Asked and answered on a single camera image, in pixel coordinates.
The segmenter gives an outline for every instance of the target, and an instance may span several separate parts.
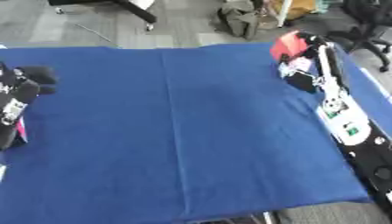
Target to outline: office chair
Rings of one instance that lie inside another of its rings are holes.
[[[382,61],[380,72],[389,70],[390,61],[385,55],[390,52],[392,43],[381,39],[382,34],[392,26],[392,0],[345,0],[343,11],[354,18],[360,27],[351,31],[330,31],[328,38],[343,38],[353,42],[346,51],[365,48],[374,53]],[[376,45],[384,46],[381,51]]]

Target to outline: red object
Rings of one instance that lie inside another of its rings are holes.
[[[292,31],[284,34],[272,46],[270,52],[276,61],[280,61],[283,54],[287,54],[292,58],[307,49],[305,40],[299,38],[297,33],[298,31]]]

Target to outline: table leg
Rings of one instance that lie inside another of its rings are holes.
[[[277,26],[282,27],[284,26],[284,21],[286,20],[287,13],[291,7],[292,0],[284,0],[282,9],[279,12],[279,16],[277,17]]]

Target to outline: floor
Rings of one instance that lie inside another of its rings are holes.
[[[214,31],[210,25],[222,0],[157,0],[150,9],[158,16],[156,29],[144,31],[144,22],[110,3],[65,6],[57,15],[46,0],[0,0],[0,44],[8,47],[113,46],[120,48],[197,47],[245,42]],[[325,34],[348,30],[354,21],[339,9],[310,15],[291,28],[260,30],[254,41],[272,41],[288,30]],[[384,35],[392,40],[392,32]],[[391,93],[392,71],[379,73],[380,61],[358,51],[354,60],[365,67]],[[282,223],[383,224],[389,223],[371,204],[339,203],[307,206],[281,212]]]

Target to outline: blue fabric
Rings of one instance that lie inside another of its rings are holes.
[[[368,196],[314,114],[277,77],[270,44],[9,49],[59,91],[6,151],[2,224],[180,223]],[[352,93],[392,134],[391,105],[344,58]]]

